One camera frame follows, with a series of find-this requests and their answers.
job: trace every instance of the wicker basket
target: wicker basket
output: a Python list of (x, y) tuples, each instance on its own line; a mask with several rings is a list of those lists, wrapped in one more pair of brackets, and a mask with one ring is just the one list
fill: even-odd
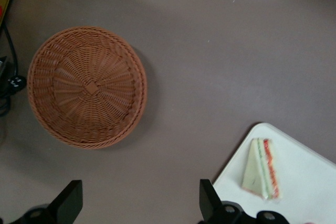
[(48, 39), (28, 73), (30, 105), (42, 126), (79, 148), (125, 138), (147, 99), (143, 66), (122, 38), (98, 27), (74, 27)]

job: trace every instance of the white plate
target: white plate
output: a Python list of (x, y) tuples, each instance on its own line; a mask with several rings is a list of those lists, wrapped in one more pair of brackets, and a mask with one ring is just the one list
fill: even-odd
[[(280, 200), (264, 200), (241, 188), (250, 141), (256, 137), (272, 139)], [(221, 200), (240, 204), (254, 218), (259, 211), (271, 210), (290, 224), (336, 222), (336, 165), (268, 123), (252, 128), (214, 188)]]

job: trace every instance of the screw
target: screw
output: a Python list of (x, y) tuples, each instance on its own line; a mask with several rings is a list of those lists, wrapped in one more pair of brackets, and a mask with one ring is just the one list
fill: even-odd
[(275, 217), (273, 214), (271, 214), (270, 212), (266, 212), (264, 213), (264, 217), (268, 220), (275, 220)]
[(235, 209), (232, 206), (226, 206), (225, 207), (225, 211), (227, 211), (230, 214), (232, 214), (233, 212), (235, 212)]

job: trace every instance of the black cable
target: black cable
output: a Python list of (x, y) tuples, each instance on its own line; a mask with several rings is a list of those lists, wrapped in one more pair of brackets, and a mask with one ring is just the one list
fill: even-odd
[(10, 111), (11, 95), (22, 90), (27, 84), (26, 78), (18, 75), (19, 67), (18, 67), (16, 52), (14, 49), (11, 36), (4, 22), (2, 23), (2, 28), (4, 28), (9, 47), (11, 49), (11, 53), (13, 57), (13, 64), (14, 64), (14, 71), (13, 71), (13, 76), (9, 78), (8, 80), (7, 88), (2, 94), (0, 94), (0, 117), (5, 116)]
[(11, 49), (11, 53), (12, 53), (12, 56), (13, 56), (14, 75), (17, 76), (18, 72), (19, 72), (19, 66), (18, 66), (18, 62), (17, 62), (17, 56), (16, 56), (16, 52), (15, 52), (15, 49), (14, 49), (14, 45), (13, 45), (11, 36), (9, 35), (9, 31), (7, 29), (7, 26), (6, 26), (5, 22), (3, 22), (2, 25), (3, 25), (4, 31), (5, 31), (7, 40), (8, 40), (9, 48)]

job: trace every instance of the black device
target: black device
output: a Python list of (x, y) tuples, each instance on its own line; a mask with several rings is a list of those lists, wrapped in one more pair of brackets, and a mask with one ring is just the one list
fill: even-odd
[(253, 218), (239, 204), (221, 201), (210, 180), (201, 179), (199, 184), (199, 203), (204, 220), (198, 224), (289, 224), (284, 216), (274, 211), (260, 211), (257, 218)]
[[(0, 117), (5, 116), (10, 111), (11, 107), (11, 96), (16, 94), (18, 91), (24, 89), (27, 86), (27, 80), (25, 77), (20, 76), (18, 74), (18, 61), (16, 52), (14, 49), (14, 45), (11, 39), (11, 36), (9, 35), (9, 31), (7, 29), (7, 26), (5, 23), (2, 23), (1, 28), (3, 28), (5, 35), (7, 37), (9, 47), (12, 52), (13, 57), (13, 73), (11, 73), (11, 77), (7, 79), (7, 85), (4, 90), (0, 92)], [(2, 73), (4, 69), (6, 68), (7, 64), (7, 57), (1, 57), (0, 58), (0, 72)]]
[[(274, 211), (260, 211), (257, 218), (247, 215), (234, 202), (221, 201), (210, 180), (200, 180), (199, 203), (203, 221), (198, 224), (289, 224)], [(10, 224), (72, 224), (83, 207), (81, 180), (73, 180), (47, 208), (26, 212)]]
[(82, 207), (82, 181), (73, 180), (48, 207), (30, 210), (10, 224), (72, 224)]

